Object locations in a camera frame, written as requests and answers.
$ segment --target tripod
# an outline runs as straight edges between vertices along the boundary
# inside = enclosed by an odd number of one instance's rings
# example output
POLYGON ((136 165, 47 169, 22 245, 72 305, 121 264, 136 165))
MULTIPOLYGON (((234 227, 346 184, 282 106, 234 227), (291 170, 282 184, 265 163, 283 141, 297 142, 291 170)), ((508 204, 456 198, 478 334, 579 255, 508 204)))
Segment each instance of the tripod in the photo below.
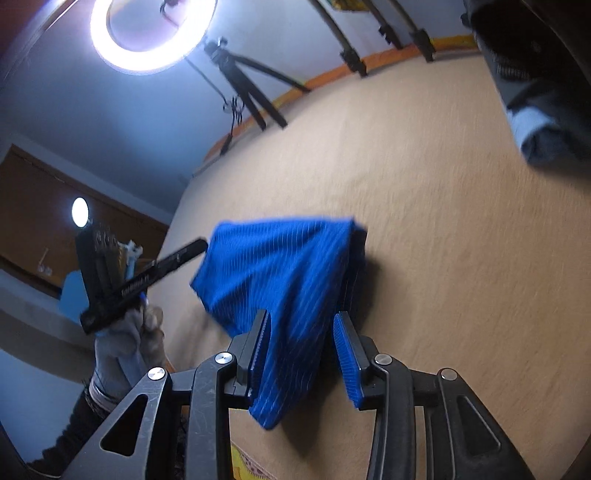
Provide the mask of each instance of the tripod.
MULTIPOLYGON (((238 63, 242 63, 247 67, 257 70, 261 73, 265 73, 277 80, 280 80, 298 90, 309 93, 310 89, 294 79, 291 79, 282 73, 273 70, 262 63, 258 63, 255 60, 240 55, 234 55, 225 49, 228 41, 225 38, 220 38, 216 43, 214 41, 208 41, 204 45, 203 49, 207 55, 212 59, 215 65, 218 66, 220 72, 226 77, 226 80, 236 93, 240 96, 244 105, 250 111, 252 117, 257 122, 261 130, 267 128, 267 124, 263 119, 260 111, 256 108, 254 100, 265 110, 271 118, 279 124, 281 128, 287 127, 287 121, 271 103, 271 101, 262 93, 259 88, 252 83, 252 80, 246 76, 246 74, 238 67, 238 63)), ((232 137, 228 137, 226 142, 229 144, 232 137)))

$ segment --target cable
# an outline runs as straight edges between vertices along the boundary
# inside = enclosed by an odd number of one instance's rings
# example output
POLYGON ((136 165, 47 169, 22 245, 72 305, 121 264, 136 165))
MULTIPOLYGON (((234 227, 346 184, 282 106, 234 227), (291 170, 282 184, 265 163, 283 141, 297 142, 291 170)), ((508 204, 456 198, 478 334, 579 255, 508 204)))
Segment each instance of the cable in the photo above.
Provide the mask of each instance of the cable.
MULTIPOLYGON (((172 23, 175 27, 178 28, 178 23, 176 23, 172 18, 170 18, 167 13, 166 13, 166 5, 172 5, 172 3, 170 2, 170 0, 164 0, 164 2, 160 5, 160 14, 170 23, 172 23)), ((224 113, 231 113, 232 114, 232 126, 230 127, 230 133, 228 134, 228 136, 226 137, 226 140, 222 146, 222 148, 220 149, 220 154, 224 155, 224 153, 226 153, 228 151, 228 148, 230 146, 230 142, 232 141, 233 138, 233 133, 234 133, 234 127, 238 126, 242 123, 242 112, 244 111, 244 101, 240 98, 239 95, 233 96, 230 98, 230 101, 228 102, 228 99, 226 98, 226 96, 223 94, 223 92, 217 88, 217 86, 208 78, 207 75, 205 75, 203 73, 203 71, 197 67, 197 65, 195 65, 191 60, 189 60, 187 57, 184 58, 185 61, 189 64, 189 66, 195 71, 197 72, 199 75, 201 75, 201 77, 203 78, 203 80, 205 80, 207 82, 207 84, 213 89, 215 90, 215 92, 222 98, 223 100, 223 105, 222 105, 222 111, 224 113)))
POLYGON ((195 64, 194 64, 194 63, 193 63, 191 60, 189 60, 187 57, 185 57, 185 60, 187 61, 187 63, 188 63, 189 65, 191 65, 191 68, 192 68, 193 70, 195 70, 195 72, 197 72, 199 75, 201 75, 201 77, 203 77, 203 80, 205 80, 205 81, 206 81, 206 82, 209 84, 209 86, 210 86, 211 88, 213 88, 213 89, 214 89, 214 90, 217 92, 217 94, 218 94, 220 97, 222 97, 223 104, 224 104, 224 108, 225 108, 226 106, 229 106, 230 104, 228 103, 228 100, 226 99, 226 97, 224 96, 224 94, 222 93, 222 91, 221 91, 219 88, 217 88, 217 87, 215 86, 215 84, 214 84, 214 83, 213 83, 213 82, 212 82, 212 81, 211 81, 209 78, 207 78, 207 76, 206 76, 206 75, 205 75, 205 74, 204 74, 204 73, 203 73, 203 72, 202 72, 202 71, 199 69, 199 67, 197 67, 197 65, 195 65, 195 64))
POLYGON ((166 13, 166 1, 162 2, 162 5, 160 5, 160 14, 166 19, 168 20, 170 23, 172 23, 175 27, 179 27, 178 23, 176 23, 172 18, 170 18, 167 13, 166 13))

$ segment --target person's hand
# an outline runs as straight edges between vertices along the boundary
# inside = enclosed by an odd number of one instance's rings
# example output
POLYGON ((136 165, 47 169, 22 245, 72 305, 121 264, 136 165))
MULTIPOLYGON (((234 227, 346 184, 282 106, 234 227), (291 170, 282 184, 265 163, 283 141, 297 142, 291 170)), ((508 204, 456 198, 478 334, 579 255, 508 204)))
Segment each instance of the person's hand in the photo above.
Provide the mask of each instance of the person's hand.
POLYGON ((89 393, 104 410, 113 411, 151 368, 164 368, 162 319, 161 308, 142 306, 98 332, 89 393))

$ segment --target blue cloth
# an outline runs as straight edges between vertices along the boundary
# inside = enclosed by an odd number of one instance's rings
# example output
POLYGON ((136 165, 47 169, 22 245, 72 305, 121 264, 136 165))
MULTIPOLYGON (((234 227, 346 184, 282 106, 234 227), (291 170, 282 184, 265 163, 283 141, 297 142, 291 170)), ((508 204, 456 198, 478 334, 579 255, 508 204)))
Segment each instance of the blue cloth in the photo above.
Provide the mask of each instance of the blue cloth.
POLYGON ((205 309, 232 337, 250 330, 258 309, 271 314, 250 409, 262 427, 277 425, 310 389, 339 302, 363 265, 365 236, 352 219, 221 223, 214 231, 191 282, 205 309))

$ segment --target floor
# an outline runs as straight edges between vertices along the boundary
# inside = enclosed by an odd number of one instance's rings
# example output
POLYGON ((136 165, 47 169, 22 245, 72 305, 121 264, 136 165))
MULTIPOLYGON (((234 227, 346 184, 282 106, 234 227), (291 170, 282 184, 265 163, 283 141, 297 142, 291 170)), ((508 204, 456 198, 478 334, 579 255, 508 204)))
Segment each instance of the floor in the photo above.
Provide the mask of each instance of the floor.
MULTIPOLYGON (((456 368, 536 478, 558 479, 591 432, 590 177, 524 164, 479 56, 348 77, 285 114, 191 182, 161 255, 224 219, 354 216, 362 333, 410 368, 456 368)), ((150 291, 177 369, 228 344, 189 288, 198 263, 150 291)), ((365 478, 373 421, 321 375, 275 430, 246 412, 230 427, 279 480, 342 480, 365 478)))

